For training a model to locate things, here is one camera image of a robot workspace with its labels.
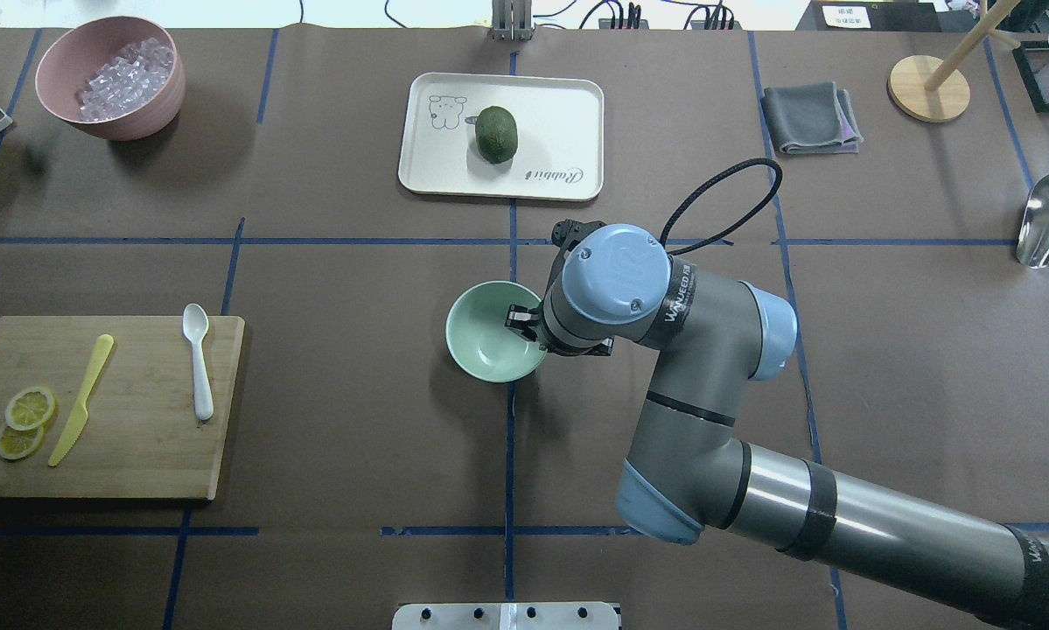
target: avocado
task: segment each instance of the avocado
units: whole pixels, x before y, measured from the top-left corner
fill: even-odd
[[[513,159],[516,155],[516,118],[497,105],[485,108],[475,123],[477,151],[491,164]]]

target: folded towel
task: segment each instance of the folded towel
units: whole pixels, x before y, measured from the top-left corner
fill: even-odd
[[[784,154],[856,154],[862,133],[852,95],[835,83],[766,87],[762,99],[772,146]]]

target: knife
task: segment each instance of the knife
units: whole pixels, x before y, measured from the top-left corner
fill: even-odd
[[[85,422],[88,422],[88,395],[92,393],[92,386],[97,384],[112,346],[115,346],[112,335],[97,338],[97,344],[92,346],[92,355],[88,359],[88,368],[85,368],[85,378],[81,382],[81,391],[77,394],[77,401],[72,403],[69,419],[65,420],[65,428],[61,430],[61,437],[57,439],[57,447],[49,456],[50,466],[60,463],[71,450],[72,443],[81,437],[81,431],[84,430]]]

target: cutting board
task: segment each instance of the cutting board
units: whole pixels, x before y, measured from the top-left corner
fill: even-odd
[[[56,468],[45,460],[65,427],[92,344],[115,339],[88,398],[88,423]],[[209,318],[202,349],[213,417],[193,414],[191,347],[180,316],[0,319],[0,426],[13,395],[42,384],[57,412],[33,455],[0,458],[0,497],[210,499],[217,491],[244,321]]]

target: green bowl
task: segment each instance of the green bowl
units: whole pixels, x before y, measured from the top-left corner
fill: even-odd
[[[521,284],[493,280],[457,296],[447,314],[447,347],[451,356],[474,378],[508,383],[535,370],[547,352],[540,344],[520,338],[505,327],[509,306],[534,308],[540,298]]]

